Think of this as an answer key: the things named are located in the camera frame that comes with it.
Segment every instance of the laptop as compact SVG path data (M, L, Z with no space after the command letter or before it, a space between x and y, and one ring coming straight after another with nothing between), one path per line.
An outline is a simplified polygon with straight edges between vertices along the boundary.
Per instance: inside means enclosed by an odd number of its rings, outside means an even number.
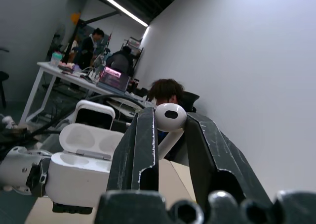
M130 77L127 74L105 67L96 86L114 94L126 96L129 80Z

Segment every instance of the white robotic arm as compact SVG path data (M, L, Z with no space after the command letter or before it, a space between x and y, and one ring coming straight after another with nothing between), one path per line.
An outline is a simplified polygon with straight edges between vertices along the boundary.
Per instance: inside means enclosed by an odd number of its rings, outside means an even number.
M183 134L187 115L176 104L157 107L159 130L169 132L158 147L162 159ZM66 126L59 137L63 152L14 147L0 164L0 184L54 203L93 208L106 191L113 153L122 133L83 124Z

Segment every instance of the ceiling light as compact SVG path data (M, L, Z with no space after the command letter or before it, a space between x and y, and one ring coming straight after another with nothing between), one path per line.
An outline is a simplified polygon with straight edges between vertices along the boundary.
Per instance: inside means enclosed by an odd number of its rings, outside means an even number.
M124 12L126 15L128 15L129 17L133 18L134 20L136 20L138 23L140 23L141 25L147 27L148 24L146 24L144 21L140 20L139 18L137 18L135 15L133 15L132 13L130 13L128 10L126 10L124 7L122 7L121 5L119 5L117 2L115 2L114 0L107 0L109 3L111 3L113 6L115 6L116 8L118 8L119 10L121 10L122 12Z

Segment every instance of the bottle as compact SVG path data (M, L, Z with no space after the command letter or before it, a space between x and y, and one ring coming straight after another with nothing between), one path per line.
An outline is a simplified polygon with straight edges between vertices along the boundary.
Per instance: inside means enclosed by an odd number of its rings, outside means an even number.
M53 67L58 67L59 62L63 58L63 55L59 52L54 52L51 56L50 65Z

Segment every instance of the white charging case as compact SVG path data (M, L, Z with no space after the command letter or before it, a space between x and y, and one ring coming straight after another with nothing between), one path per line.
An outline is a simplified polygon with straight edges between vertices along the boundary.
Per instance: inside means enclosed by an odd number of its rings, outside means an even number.
M97 207L123 135L84 124L64 127L59 136L64 151L51 156L48 168L49 198L64 205Z

